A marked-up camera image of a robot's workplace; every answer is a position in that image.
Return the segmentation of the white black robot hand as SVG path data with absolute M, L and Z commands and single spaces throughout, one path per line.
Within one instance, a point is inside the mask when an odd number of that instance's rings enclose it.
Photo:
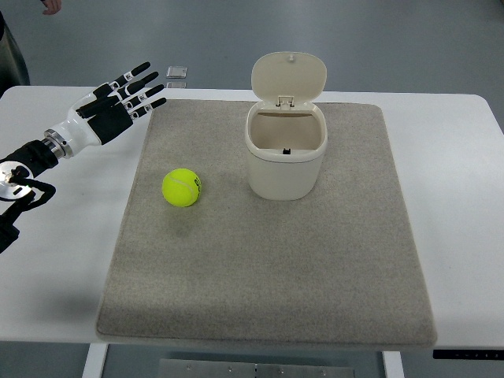
M 89 146 L 102 146 L 140 118 L 166 103 L 157 94 L 164 88 L 147 85 L 157 72 L 144 62 L 115 80 L 105 82 L 72 105 L 66 120 L 44 132 L 43 143 L 56 158 L 72 158 Z

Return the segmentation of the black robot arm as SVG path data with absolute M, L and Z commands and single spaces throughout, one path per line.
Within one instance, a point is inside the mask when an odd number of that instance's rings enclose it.
M 19 237 L 14 223 L 22 213 L 46 204 L 56 193 L 50 183 L 37 177 L 58 164 L 47 140 L 24 144 L 1 160 L 1 200 L 11 206 L 1 214 L 1 251 L 5 251 Z

